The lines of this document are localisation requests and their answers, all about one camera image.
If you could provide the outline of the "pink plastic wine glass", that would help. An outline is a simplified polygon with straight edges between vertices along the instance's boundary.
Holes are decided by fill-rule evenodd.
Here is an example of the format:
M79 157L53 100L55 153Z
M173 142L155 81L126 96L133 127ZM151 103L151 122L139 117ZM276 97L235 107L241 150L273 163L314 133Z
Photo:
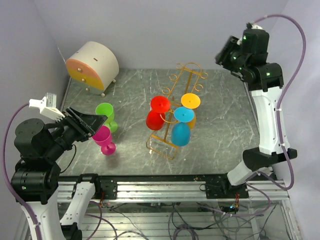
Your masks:
M102 126L92 137L94 142L100 146L102 154L110 156L115 153L116 145L113 143L112 133L107 126Z

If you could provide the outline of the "green plastic wine glass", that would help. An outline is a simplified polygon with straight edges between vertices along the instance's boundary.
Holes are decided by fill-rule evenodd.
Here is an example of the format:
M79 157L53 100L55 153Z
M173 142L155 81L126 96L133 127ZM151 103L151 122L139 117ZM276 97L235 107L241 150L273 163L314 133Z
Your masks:
M109 128L111 133L114 133L118 129L118 124L114 120L114 107L110 103L104 102L99 104L95 109L95 113L97 115L104 115L107 117L107 120L104 122L104 125Z

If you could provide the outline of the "orange plastic wine glass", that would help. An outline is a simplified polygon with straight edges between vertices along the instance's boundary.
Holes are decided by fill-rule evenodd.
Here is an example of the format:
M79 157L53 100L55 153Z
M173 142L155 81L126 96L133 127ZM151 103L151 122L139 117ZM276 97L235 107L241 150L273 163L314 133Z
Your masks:
M200 106L201 104L201 99L198 95L194 94L194 93L186 93L181 97L181 104L188 108L193 110L193 113L196 113L196 109ZM196 114L194 115L194 118L192 119L192 121L189 121L187 124L188 126L193 129L196 125Z

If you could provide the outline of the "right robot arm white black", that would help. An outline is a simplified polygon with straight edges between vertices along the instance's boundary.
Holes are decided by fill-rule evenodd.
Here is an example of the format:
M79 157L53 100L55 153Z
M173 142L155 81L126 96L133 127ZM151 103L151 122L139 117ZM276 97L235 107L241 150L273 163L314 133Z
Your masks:
M269 38L264 29L247 28L241 38L230 36L215 57L216 64L247 84L259 130L258 147L243 152L242 161L228 172L228 181L220 186L220 192L226 198L233 197L238 192L238 185L254 172L298 156L285 136L280 104L283 71L278 63L267 62Z

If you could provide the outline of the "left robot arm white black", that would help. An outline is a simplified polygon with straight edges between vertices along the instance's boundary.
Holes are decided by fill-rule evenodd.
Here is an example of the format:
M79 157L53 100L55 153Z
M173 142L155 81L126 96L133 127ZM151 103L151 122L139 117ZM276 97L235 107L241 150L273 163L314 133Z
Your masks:
M71 203L63 218L58 211L61 168L57 160L72 149L74 142L85 142L104 124L104 115L84 114L71 107L62 119L45 124L39 118L21 122L15 129L14 146L20 161L10 181L15 199L27 217L34 240L80 240L80 225L91 199L102 193L96 173L81 174L73 186Z

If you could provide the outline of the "red plastic wine glass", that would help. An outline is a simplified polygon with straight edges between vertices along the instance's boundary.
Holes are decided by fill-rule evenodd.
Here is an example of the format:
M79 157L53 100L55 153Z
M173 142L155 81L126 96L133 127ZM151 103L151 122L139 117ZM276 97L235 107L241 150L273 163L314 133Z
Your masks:
M165 124L166 112L170 110L171 103L166 97L158 95L151 100L150 107L145 123L150 130L158 131Z

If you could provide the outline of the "blue plastic wine glass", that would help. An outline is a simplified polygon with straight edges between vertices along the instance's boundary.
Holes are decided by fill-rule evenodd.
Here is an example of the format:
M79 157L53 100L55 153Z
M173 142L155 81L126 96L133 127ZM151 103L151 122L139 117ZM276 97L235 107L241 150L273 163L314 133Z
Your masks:
M178 123L172 128L171 142L178 147L186 146L191 137L191 128L188 123L194 119L195 113L192 109L181 106L174 111L173 116Z

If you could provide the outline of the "round cream mini drawer cabinet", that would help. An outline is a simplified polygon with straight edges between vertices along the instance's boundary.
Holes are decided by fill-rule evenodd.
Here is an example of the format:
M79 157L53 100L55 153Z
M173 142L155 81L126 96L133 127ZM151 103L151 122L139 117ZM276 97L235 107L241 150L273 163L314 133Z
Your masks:
M119 63L114 53L95 41L86 42L65 64L70 77L80 87L102 97L119 74Z

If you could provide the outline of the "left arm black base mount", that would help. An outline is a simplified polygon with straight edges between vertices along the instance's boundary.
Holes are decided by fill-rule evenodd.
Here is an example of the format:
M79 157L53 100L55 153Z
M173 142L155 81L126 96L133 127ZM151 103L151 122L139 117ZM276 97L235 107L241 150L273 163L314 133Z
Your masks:
M98 176L93 181L95 187L94 199L115 200L118 194L118 184L111 178Z

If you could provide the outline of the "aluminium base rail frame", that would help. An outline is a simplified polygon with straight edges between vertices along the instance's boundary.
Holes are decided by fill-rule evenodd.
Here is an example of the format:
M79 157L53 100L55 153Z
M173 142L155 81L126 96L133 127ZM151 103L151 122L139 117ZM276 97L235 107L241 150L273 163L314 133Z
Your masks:
M101 176L117 182L115 200L90 200L81 240L300 240L282 181L255 174L248 198L207 199L205 175ZM60 218L79 176L59 176Z

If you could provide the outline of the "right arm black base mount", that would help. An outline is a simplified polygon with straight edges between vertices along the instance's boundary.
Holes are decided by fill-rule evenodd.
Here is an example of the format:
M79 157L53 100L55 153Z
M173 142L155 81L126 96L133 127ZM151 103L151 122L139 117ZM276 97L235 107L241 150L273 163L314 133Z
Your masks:
M206 174L204 181L207 199L235 199L236 194L240 199L249 197L247 186L245 184L231 185L226 173Z

